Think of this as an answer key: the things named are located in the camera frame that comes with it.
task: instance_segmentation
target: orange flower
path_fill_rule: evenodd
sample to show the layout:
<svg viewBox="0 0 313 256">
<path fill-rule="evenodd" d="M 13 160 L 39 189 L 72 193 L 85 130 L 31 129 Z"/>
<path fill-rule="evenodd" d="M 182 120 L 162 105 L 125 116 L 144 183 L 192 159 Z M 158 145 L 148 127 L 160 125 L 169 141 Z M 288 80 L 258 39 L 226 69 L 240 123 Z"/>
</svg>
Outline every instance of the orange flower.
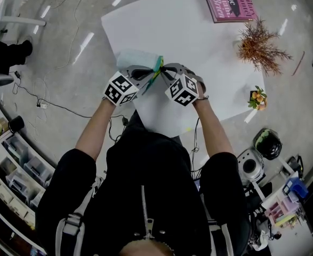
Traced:
<svg viewBox="0 0 313 256">
<path fill-rule="evenodd" d="M 257 105 L 257 110 L 259 110 L 259 111 L 263 111 L 264 109 L 265 109 L 265 105 Z"/>
<path fill-rule="evenodd" d="M 258 101 L 258 102 L 262 102 L 263 99 L 264 99 L 263 96 L 259 96 L 259 97 L 257 98 L 257 101 Z"/>
<path fill-rule="evenodd" d="M 257 92 L 252 92 L 252 98 L 256 99 L 258 98 L 260 95 Z"/>
</svg>

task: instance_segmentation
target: book cover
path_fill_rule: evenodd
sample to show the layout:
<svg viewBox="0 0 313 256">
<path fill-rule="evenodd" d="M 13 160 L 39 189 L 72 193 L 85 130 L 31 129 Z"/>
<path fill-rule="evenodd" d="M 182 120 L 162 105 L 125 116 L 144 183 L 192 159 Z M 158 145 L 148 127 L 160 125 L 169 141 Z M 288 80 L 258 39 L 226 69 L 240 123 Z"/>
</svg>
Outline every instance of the book cover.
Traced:
<svg viewBox="0 0 313 256">
<path fill-rule="evenodd" d="M 207 0 L 214 21 L 243 22 L 257 18 L 251 0 Z"/>
</svg>

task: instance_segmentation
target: concrete floor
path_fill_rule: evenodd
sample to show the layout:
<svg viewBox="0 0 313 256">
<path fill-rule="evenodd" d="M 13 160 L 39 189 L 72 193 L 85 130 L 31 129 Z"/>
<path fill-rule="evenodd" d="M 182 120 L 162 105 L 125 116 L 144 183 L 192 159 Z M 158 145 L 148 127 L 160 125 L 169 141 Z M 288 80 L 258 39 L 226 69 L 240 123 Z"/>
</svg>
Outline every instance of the concrete floor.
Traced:
<svg viewBox="0 0 313 256">
<path fill-rule="evenodd" d="M 44 83 L 48 88 L 46 98 L 68 107 L 82 115 L 91 116 L 102 98 L 102 91 L 109 77 L 116 71 L 115 57 L 101 25 L 101 17 L 114 10 L 114 0 L 82 0 L 76 11 L 79 31 L 73 42 L 69 64 L 69 49 L 77 30 L 74 19 L 79 0 L 67 0 L 45 16 L 46 27 L 34 34 L 34 26 L 21 29 L 20 38 L 31 35 L 34 51 L 25 66 L 17 67 L 22 74 L 22 85 L 39 96 L 45 95 Z M 122 0 L 117 7 L 137 0 Z M 269 105 L 246 124 L 248 113 L 222 122 L 236 155 L 248 148 L 253 137 L 262 127 L 277 131 L 283 143 L 282 157 L 300 154 L 305 173 L 313 165 L 313 13 L 305 0 L 253 0 L 258 14 L 265 19 L 270 30 L 282 32 L 276 41 L 279 48 L 293 56 L 292 61 L 282 63 L 282 76 L 264 77 Z M 21 16 L 38 18 L 45 8 L 55 7 L 55 0 L 24 0 Z M 79 55 L 81 44 L 90 39 Z M 295 76 L 292 76 L 301 56 L 304 59 Z M 49 106 L 46 110 L 36 108 L 36 99 L 24 90 L 12 94 L 13 85 L 0 87 L 4 108 L 11 116 L 21 115 L 26 122 L 26 136 L 55 163 L 75 143 L 88 119 L 73 115 L 66 110 Z M 130 117 L 132 104 L 118 107 L 115 115 Z M 113 137 L 123 129 L 121 119 L 113 119 Z M 183 145 L 193 148 L 194 131 L 181 136 Z M 106 136 L 102 153 L 97 160 L 97 173 L 103 175 L 106 168 L 106 151 L 113 142 Z M 198 130 L 200 151 L 195 164 L 199 167 L 207 153 L 202 131 Z M 277 173 L 279 162 L 266 162 L 267 177 Z"/>
</svg>

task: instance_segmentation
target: forearm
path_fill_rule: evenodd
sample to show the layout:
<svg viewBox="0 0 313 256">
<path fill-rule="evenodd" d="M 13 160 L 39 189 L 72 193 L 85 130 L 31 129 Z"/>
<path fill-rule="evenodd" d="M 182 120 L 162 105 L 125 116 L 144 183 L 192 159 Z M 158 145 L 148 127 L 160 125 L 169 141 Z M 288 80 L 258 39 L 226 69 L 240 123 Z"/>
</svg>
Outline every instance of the forearm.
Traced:
<svg viewBox="0 0 313 256">
<path fill-rule="evenodd" d="M 102 149 L 108 123 L 115 108 L 109 100 L 104 99 L 77 141 L 76 149 L 88 154 L 95 161 Z"/>
<path fill-rule="evenodd" d="M 205 138 L 206 149 L 209 157 L 217 154 L 228 152 L 233 154 L 232 146 L 221 126 L 218 118 L 212 110 L 208 100 L 197 100 L 194 102 Z"/>
</svg>

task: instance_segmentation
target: bracelet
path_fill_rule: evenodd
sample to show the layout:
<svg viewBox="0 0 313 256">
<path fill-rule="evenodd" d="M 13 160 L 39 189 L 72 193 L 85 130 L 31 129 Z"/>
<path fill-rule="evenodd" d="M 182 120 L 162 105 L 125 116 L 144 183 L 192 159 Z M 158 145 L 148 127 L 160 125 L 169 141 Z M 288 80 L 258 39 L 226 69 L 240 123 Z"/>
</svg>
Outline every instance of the bracelet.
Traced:
<svg viewBox="0 0 313 256">
<path fill-rule="evenodd" d="M 197 98 L 196 100 L 208 100 L 209 97 L 210 97 L 210 96 L 205 96 L 205 97 L 203 97 L 203 98 Z"/>
</svg>

